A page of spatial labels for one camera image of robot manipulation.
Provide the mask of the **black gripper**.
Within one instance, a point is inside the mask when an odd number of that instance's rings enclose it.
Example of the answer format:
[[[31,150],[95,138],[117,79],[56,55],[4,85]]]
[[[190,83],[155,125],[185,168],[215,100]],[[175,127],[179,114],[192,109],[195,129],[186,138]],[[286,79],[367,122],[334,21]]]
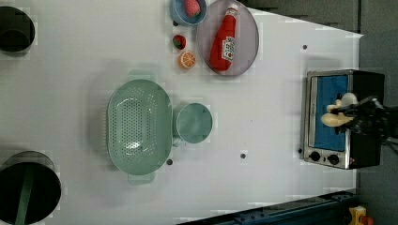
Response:
[[[376,97],[366,97],[359,102],[355,102],[352,97],[342,97],[336,100],[335,105],[329,106],[329,111],[334,114],[355,114],[353,123],[337,127],[336,134],[346,133],[351,129],[359,135],[386,135],[386,111]]]

